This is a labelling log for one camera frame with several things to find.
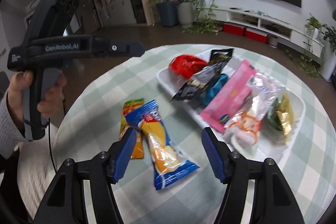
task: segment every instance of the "checkered tablecloth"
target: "checkered tablecloth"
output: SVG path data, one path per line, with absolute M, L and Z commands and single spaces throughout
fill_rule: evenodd
M 171 139 L 200 169 L 170 187 L 156 191 L 154 170 L 147 144 L 143 160 L 131 160 L 125 176 L 113 185 L 115 199 L 125 223 L 213 223 L 226 189 L 215 178 L 201 143 L 201 128 L 170 102 L 155 75 L 176 56 L 197 54 L 218 45 L 162 46 L 131 58 L 91 83 L 67 113 L 53 155 L 59 167 L 66 158 L 88 160 L 106 151 L 117 140 L 122 107 L 130 99 L 156 99 Z M 291 153 L 281 167 L 304 216 L 316 223 L 336 193 L 335 130 L 310 88 L 279 63 L 260 54 L 236 48 L 234 55 L 250 61 L 256 69 L 273 76 L 301 96 L 305 118 Z M 53 169 L 49 168 L 49 178 Z M 248 223 L 253 199 L 250 182 L 242 223 Z M 85 183 L 87 213 L 95 223 L 89 183 Z

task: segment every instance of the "orange snack packet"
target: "orange snack packet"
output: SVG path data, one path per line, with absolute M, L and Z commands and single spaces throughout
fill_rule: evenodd
M 125 116 L 132 112 L 133 110 L 141 107 L 144 103 L 144 99 L 136 99 L 136 100 L 130 100 L 125 102 L 123 107 L 123 114 L 121 116 L 121 123 L 120 123 L 120 132 L 119 132 L 119 139 L 124 136 L 126 130 L 129 128 Z M 136 144 L 133 150 L 133 153 L 131 155 L 131 159 L 142 159 L 143 158 L 143 147 L 142 147 L 142 134 L 140 131 L 136 131 Z

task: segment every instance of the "blue chip bag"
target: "blue chip bag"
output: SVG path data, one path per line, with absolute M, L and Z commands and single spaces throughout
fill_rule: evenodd
M 142 130 L 154 165 L 154 186 L 161 190 L 199 167 L 188 160 L 170 140 L 158 112 L 159 104 L 152 100 L 125 116 L 131 127 Z
M 213 85 L 213 87 L 207 90 L 204 101 L 203 101 L 203 103 L 206 106 L 210 104 L 213 98 L 216 97 L 218 92 L 222 89 L 222 87 L 226 84 L 228 80 L 229 80 L 229 77 L 227 77 L 226 74 L 222 74 L 220 75 L 218 81 Z

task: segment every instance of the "tiled floor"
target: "tiled floor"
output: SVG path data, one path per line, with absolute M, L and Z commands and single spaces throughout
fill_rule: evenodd
M 333 125 L 336 125 L 336 90 L 332 84 L 325 82 L 322 78 L 312 79 L 308 77 L 281 50 L 271 48 L 266 44 L 224 32 L 220 32 L 217 36 L 205 34 L 190 35 L 182 33 L 180 27 L 164 28 L 160 25 L 104 28 L 98 31 L 96 36 L 141 41 L 147 50 L 162 45 L 207 43 L 241 47 L 260 53 L 278 61 L 304 81 L 321 101 Z M 64 70 L 64 74 L 68 78 L 68 85 L 64 89 L 66 110 L 72 106 L 87 85 L 125 60 L 127 58 L 82 59 L 80 60 L 80 64 L 74 63 L 69 68 L 66 68 Z

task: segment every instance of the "black snack bag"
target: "black snack bag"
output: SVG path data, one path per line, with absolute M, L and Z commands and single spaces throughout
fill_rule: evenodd
M 213 64 L 222 62 L 222 67 L 224 68 L 225 65 L 231 59 L 233 50 L 234 50 L 233 48 L 227 48 L 227 49 L 222 49 L 222 50 L 212 50 L 210 54 L 209 64 L 213 65 Z
M 187 83 L 174 95 L 174 100 L 191 100 L 200 96 L 209 87 L 212 87 L 219 79 L 222 69 L 229 62 L 233 54 L 233 48 L 212 50 L 210 66 L 195 73 Z

